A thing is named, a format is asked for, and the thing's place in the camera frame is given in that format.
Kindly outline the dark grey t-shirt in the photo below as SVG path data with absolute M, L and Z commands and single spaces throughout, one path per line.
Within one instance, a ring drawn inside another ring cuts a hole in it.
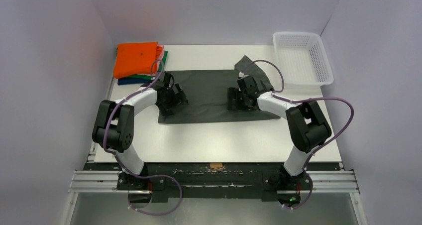
M 227 89 L 238 86 L 240 71 L 256 82 L 272 87 L 265 72 L 251 59 L 243 56 L 233 69 L 170 71 L 187 96 L 188 103 L 176 106 L 173 115 L 159 115 L 160 124 L 241 122 L 278 119 L 263 111 L 231 111 L 227 108 Z

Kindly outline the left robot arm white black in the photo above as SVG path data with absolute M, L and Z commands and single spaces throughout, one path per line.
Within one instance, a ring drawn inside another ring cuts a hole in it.
M 161 116 L 169 116 L 174 114 L 176 107 L 187 103 L 186 94 L 174 76 L 165 72 L 120 100 L 103 100 L 92 140 L 115 157 L 124 173 L 130 174 L 130 185 L 137 190 L 144 189 L 148 185 L 148 176 L 142 172 L 145 163 L 132 145 L 135 116 L 150 106 L 156 106 Z

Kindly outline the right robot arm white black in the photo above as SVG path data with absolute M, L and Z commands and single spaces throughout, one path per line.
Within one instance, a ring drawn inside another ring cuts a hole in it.
M 227 108 L 230 111 L 268 112 L 287 121 L 293 148 L 279 176 L 280 184 L 287 189 L 298 184 L 311 153 L 332 135 L 318 102 L 294 102 L 278 97 L 273 88 L 257 82 L 252 76 L 239 78 L 237 87 L 227 89 Z

